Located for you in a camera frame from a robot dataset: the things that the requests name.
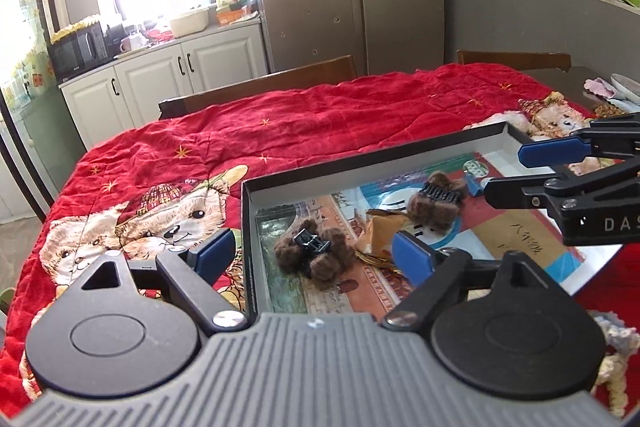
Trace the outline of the brown fuzzy hair claw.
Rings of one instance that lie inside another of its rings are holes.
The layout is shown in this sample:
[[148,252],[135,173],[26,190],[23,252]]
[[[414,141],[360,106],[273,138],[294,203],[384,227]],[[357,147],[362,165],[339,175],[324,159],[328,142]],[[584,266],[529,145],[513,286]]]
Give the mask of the brown fuzzy hair claw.
[[284,274],[306,277],[319,289],[340,283],[356,260],[354,247],[339,228],[312,218],[290,226],[274,246],[274,257]]
[[434,171],[421,190],[409,198],[406,213],[417,225],[444,234],[459,217],[466,195],[468,188],[463,179],[451,179],[442,171]]

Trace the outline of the blue grey knitted scrunchie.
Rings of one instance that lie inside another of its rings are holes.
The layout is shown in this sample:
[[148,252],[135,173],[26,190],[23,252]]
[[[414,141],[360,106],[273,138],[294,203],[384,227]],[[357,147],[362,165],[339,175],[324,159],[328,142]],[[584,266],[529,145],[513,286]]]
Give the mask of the blue grey knitted scrunchie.
[[614,312],[590,310],[589,314],[599,325],[606,345],[616,353],[623,355],[623,357],[628,357],[630,350],[629,340],[634,331],[628,329],[624,321]]

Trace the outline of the cream knitted scrunchie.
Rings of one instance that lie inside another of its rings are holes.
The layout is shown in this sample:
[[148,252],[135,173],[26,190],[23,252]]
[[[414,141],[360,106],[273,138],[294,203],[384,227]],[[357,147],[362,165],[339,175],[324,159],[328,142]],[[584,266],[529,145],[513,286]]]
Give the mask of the cream knitted scrunchie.
[[608,410],[617,418],[626,414],[629,399],[626,392],[628,358],[618,352],[605,355],[599,369],[596,383],[591,388],[591,394],[606,394]]

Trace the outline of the paper pyramid pouch in box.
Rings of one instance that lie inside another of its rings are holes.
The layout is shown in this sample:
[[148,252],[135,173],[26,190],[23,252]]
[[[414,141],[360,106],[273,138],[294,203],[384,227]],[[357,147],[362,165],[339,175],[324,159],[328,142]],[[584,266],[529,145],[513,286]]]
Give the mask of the paper pyramid pouch in box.
[[356,256],[368,265],[393,268],[392,240],[395,234],[413,226],[401,211],[370,209],[366,212],[366,225],[355,243]]

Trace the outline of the wooden bead trivet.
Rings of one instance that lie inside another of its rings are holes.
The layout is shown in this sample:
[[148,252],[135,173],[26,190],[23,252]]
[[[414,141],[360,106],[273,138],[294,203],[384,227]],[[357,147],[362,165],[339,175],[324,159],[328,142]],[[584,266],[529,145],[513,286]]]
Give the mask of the wooden bead trivet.
[[601,103],[593,109],[593,114],[596,115],[597,118],[612,118],[618,116],[626,116],[627,112],[619,107],[616,107],[608,102]]

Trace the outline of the red bear-print quilt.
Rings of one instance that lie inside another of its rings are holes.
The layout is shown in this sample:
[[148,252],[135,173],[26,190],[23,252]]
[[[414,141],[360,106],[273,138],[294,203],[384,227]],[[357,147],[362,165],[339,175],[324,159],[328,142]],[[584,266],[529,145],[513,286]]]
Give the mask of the red bear-print quilt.
[[[552,88],[502,65],[445,65],[413,74],[391,72],[331,86],[272,91],[214,105],[192,115],[152,122],[98,145],[79,161],[25,261],[1,350],[1,417],[21,412],[40,395],[24,357],[37,312],[54,297],[41,249],[54,221],[87,217],[132,202],[138,211],[152,186],[204,179],[247,165],[248,177],[382,150],[460,131],[491,115],[548,98]],[[615,311],[639,327],[639,245],[623,248],[579,294],[583,305]]]

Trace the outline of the wooden chair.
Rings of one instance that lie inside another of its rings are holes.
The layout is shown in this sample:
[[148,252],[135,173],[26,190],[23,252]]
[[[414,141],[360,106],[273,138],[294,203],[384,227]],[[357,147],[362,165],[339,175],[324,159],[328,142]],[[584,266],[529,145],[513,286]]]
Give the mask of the wooden chair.
[[331,58],[311,65],[274,72],[232,86],[208,90],[198,94],[179,96],[160,102],[160,120],[193,114],[212,105],[221,105],[271,91],[302,90],[357,78],[351,55]]
[[521,72],[534,69],[559,69],[568,72],[572,68],[572,58],[567,53],[457,50],[457,62],[461,65],[500,64]]

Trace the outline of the white plate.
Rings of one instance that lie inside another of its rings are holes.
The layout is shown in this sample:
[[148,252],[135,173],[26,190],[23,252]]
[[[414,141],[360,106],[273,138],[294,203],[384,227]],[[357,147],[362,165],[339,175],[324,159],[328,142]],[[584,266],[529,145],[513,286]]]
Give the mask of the white plate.
[[611,75],[613,87],[627,100],[636,104],[640,101],[640,83],[620,74]]

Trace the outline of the black shallow cardboard box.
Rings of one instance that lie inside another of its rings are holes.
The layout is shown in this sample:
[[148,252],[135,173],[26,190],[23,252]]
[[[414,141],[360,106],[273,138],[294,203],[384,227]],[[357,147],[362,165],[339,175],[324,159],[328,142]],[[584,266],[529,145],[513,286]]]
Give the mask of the black shallow cardboard box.
[[617,247],[566,246],[544,210],[496,209],[484,196],[489,181],[525,173],[527,142],[498,122],[245,182],[247,311],[382,317],[411,289],[392,258],[401,231],[480,260],[523,251],[577,293]]

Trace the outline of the white kitchen cabinet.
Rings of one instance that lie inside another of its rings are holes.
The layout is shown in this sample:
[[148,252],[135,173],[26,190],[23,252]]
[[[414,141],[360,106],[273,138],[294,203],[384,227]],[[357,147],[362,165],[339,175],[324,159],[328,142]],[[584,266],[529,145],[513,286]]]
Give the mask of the white kitchen cabinet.
[[150,46],[61,84],[85,148],[160,118],[170,98],[268,74],[257,17]]

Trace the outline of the white mug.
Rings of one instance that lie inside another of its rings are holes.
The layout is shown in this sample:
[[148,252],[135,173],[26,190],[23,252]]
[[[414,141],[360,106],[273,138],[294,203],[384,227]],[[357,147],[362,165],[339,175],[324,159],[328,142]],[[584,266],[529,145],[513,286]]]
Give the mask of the white mug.
[[119,51],[122,53],[126,53],[132,50],[132,44],[130,37],[123,38],[119,43]]

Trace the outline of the black microwave oven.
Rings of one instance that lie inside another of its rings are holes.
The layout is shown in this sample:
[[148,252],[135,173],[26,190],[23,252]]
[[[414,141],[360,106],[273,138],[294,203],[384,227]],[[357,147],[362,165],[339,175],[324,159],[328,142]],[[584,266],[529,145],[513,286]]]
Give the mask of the black microwave oven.
[[48,44],[49,57],[58,83],[73,79],[111,61],[102,25],[94,22],[72,30]]

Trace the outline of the white plastic basin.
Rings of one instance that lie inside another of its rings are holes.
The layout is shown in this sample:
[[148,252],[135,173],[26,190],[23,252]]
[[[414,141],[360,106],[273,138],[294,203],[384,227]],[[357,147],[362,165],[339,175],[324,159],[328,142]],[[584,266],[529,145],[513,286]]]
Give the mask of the white plastic basin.
[[190,10],[181,15],[175,16],[169,22],[169,27],[175,38],[181,38],[196,34],[209,25],[208,9],[201,8]]

